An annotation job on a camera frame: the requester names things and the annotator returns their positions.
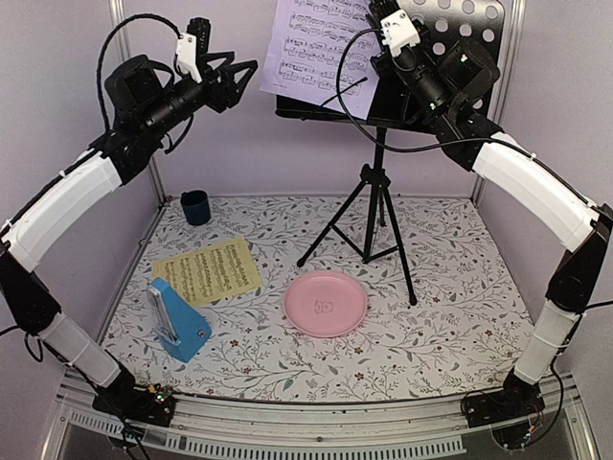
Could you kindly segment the black music stand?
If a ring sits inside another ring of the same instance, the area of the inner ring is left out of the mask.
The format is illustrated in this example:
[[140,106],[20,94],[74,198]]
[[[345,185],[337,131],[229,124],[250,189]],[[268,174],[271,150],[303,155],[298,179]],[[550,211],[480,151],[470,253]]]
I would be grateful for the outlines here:
[[362,190],[369,187],[371,196],[365,241],[362,247],[354,250],[364,263],[397,252],[404,277],[409,279],[408,261],[389,191],[391,180],[383,167],[384,153],[393,150],[385,143],[388,127],[430,129],[438,140],[437,148],[466,170],[473,166],[486,137],[501,129],[473,107],[500,77],[488,50],[474,39],[463,36],[444,55],[434,58],[426,49],[430,43],[429,29],[418,20],[412,22],[420,33],[420,44],[416,47],[426,53],[425,83],[422,88],[409,89],[396,76],[379,78],[388,86],[384,91],[386,96],[401,97],[397,103],[401,113],[393,117],[390,110],[383,109],[381,117],[371,120],[371,126],[376,129],[371,138],[375,145],[374,161],[362,167],[358,185],[298,260],[298,266],[306,263],[329,232],[335,232],[348,246],[354,245],[338,228],[337,222]]

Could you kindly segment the purple sheet music page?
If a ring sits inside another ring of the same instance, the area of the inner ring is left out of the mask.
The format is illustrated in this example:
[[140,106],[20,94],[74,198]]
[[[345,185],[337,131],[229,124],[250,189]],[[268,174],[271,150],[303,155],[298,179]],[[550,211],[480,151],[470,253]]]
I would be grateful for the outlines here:
[[335,83],[357,119],[367,118],[378,76],[370,58],[378,53],[369,28],[368,3],[351,0],[279,1],[263,65],[260,90],[340,112]]

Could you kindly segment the yellow sheet music page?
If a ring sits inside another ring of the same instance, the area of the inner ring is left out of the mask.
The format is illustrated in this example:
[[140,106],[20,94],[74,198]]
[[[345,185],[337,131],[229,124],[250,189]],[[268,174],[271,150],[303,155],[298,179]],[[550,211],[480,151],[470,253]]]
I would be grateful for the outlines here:
[[244,237],[154,261],[151,277],[167,282],[191,307],[203,307],[262,287]]

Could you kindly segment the blue metronome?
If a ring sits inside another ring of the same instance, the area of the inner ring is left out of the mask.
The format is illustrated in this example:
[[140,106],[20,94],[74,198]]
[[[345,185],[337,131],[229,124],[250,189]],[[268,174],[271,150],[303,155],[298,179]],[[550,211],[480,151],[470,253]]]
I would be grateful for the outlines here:
[[174,359],[188,363],[210,339],[209,323],[161,278],[148,285],[147,298],[164,350]]

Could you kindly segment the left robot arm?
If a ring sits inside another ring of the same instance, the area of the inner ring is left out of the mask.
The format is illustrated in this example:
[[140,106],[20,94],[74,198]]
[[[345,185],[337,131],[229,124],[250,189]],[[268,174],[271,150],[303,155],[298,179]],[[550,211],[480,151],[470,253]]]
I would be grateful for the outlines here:
[[254,59],[235,62],[233,53],[224,52],[179,67],[182,76],[167,83],[157,74],[168,66],[145,55],[117,67],[104,83],[115,109],[112,128],[1,232],[1,293],[16,326],[105,388],[106,401],[123,416],[135,415],[143,405],[140,391],[123,380],[129,373],[63,313],[34,271],[90,208],[147,167],[172,129],[203,106],[221,113],[238,104],[259,65]]

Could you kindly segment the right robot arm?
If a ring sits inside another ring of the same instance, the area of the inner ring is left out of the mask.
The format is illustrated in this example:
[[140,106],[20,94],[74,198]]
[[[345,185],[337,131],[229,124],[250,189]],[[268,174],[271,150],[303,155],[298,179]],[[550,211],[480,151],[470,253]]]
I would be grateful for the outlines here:
[[514,418],[531,404],[532,389],[589,308],[609,244],[612,210],[575,191],[474,110],[500,76],[488,50],[477,41],[462,38],[434,61],[420,43],[385,39],[373,66],[406,85],[446,156],[515,198],[565,249],[533,335],[495,398],[499,414]]

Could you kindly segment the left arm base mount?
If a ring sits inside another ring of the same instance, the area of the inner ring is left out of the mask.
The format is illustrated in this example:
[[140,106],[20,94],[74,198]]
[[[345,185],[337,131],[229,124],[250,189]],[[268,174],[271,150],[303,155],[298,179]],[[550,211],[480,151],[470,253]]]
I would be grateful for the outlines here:
[[106,388],[96,386],[92,407],[118,419],[169,427],[176,400],[170,387],[160,383],[147,387],[136,384],[126,370]]

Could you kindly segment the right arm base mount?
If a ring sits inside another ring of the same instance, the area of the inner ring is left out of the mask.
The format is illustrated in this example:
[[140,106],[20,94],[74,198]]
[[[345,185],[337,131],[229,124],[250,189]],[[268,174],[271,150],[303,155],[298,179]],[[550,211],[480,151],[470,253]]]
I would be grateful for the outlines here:
[[520,420],[517,424],[498,427],[491,432],[500,448],[513,451],[526,448],[542,426],[545,402],[537,383],[528,384],[509,375],[500,390],[467,393],[460,409],[469,427]]

